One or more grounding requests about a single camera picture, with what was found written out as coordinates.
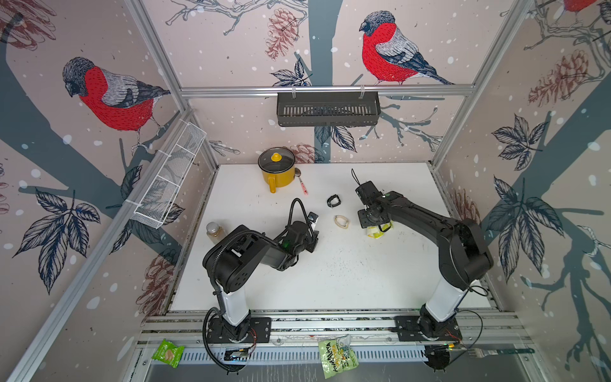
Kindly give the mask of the yellow-green white towel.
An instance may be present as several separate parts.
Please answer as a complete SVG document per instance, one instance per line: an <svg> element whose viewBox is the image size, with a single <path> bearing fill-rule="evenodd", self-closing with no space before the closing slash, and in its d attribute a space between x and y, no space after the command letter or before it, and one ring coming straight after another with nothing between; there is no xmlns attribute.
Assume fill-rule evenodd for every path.
<svg viewBox="0 0 611 382"><path fill-rule="evenodd" d="M380 237L384 236L387 231L391 230L392 227L393 225L391 222L377 226L370 226L367 227L366 233L370 238L379 239Z"/></svg>

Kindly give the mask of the black wrist watch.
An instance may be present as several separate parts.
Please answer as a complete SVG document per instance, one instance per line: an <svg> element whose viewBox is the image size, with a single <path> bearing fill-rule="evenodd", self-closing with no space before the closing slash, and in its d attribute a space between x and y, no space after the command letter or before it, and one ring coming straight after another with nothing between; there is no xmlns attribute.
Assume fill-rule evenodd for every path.
<svg viewBox="0 0 611 382"><path fill-rule="evenodd" d="M341 199L337 194L334 194L326 200L326 204L329 208L333 209L341 204Z"/></svg>

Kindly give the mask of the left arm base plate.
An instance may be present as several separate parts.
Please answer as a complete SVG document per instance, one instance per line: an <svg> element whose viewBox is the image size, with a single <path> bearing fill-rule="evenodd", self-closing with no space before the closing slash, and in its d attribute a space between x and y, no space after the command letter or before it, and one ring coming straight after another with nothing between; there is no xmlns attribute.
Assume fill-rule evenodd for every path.
<svg viewBox="0 0 611 382"><path fill-rule="evenodd" d="M210 318L204 329L208 344L268 343L271 333L271 318L246 317L238 326L230 325L224 318Z"/></svg>

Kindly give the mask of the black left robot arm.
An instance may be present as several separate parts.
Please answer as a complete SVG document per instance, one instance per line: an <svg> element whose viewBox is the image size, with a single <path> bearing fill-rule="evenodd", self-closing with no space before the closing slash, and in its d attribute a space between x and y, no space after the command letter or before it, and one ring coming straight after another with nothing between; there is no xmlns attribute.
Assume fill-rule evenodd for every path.
<svg viewBox="0 0 611 382"><path fill-rule="evenodd" d="M260 264L284 272L297 264L302 252L314 252L317 244L318 231L310 221L289 224L273 240L243 224L230 232L202 261L219 304L207 320L205 340L240 343L256 334L260 342L268 342L270 319L252 317L245 285Z"/></svg>

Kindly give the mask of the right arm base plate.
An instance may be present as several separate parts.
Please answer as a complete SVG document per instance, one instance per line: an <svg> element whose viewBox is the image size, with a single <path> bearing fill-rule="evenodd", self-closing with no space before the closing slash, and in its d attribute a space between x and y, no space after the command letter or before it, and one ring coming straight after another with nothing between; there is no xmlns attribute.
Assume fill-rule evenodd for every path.
<svg viewBox="0 0 611 382"><path fill-rule="evenodd" d="M420 316L396 316L396 333L400 342L461 342L456 318L445 322Z"/></svg>

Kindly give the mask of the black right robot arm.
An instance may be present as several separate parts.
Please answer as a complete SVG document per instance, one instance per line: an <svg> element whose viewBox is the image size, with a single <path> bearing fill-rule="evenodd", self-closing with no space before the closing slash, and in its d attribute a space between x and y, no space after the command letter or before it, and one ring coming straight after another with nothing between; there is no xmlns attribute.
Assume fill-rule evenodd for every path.
<svg viewBox="0 0 611 382"><path fill-rule="evenodd" d="M368 181L356 188L364 205L358 212L363 229L399 223L426 237L439 250L441 279L420 309L418 325L427 339L436 339L455 324L458 307L474 283L493 267L481 227L471 219L457 220L421 207L395 191L380 192Z"/></svg>

